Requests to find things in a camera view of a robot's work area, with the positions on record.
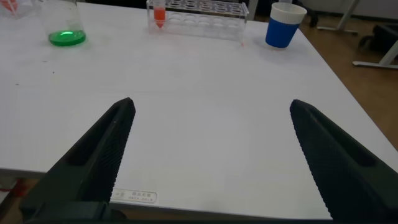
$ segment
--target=glass beaker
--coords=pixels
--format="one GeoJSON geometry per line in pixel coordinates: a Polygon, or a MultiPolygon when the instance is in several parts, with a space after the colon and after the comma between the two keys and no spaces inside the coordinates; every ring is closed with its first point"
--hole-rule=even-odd
{"type": "Polygon", "coordinates": [[[56,46],[72,46],[86,39],[76,0],[32,0],[48,40],[56,46]]]}

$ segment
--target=paper cup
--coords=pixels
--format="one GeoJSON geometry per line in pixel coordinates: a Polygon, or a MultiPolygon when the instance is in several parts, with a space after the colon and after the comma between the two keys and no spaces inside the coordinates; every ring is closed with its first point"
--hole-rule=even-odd
{"type": "Polygon", "coordinates": [[[307,10],[294,4],[273,3],[266,36],[267,44],[278,48],[289,46],[306,13],[307,10]]]}

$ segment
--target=red liquid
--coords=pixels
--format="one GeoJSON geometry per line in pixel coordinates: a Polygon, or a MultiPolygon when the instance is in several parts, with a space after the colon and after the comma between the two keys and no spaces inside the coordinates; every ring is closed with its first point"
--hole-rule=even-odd
{"type": "Polygon", "coordinates": [[[166,21],[166,9],[164,7],[155,7],[155,23],[159,28],[162,28],[166,21]]]}

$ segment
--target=test tube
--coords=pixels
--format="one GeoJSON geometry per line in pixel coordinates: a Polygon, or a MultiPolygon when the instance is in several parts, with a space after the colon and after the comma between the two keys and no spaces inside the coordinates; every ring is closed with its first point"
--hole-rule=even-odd
{"type": "Polygon", "coordinates": [[[166,21],[166,0],[154,0],[155,23],[160,29],[166,21]]]}
{"type": "Polygon", "coordinates": [[[16,0],[0,0],[0,3],[8,9],[12,13],[12,15],[16,16],[16,11],[18,8],[18,3],[16,0]]]}

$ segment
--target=green liquid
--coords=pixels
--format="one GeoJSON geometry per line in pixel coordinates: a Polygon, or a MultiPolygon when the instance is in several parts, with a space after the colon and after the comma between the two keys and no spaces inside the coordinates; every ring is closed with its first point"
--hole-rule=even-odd
{"type": "Polygon", "coordinates": [[[60,30],[49,34],[49,41],[55,46],[73,46],[86,40],[86,34],[82,30],[60,30]]]}

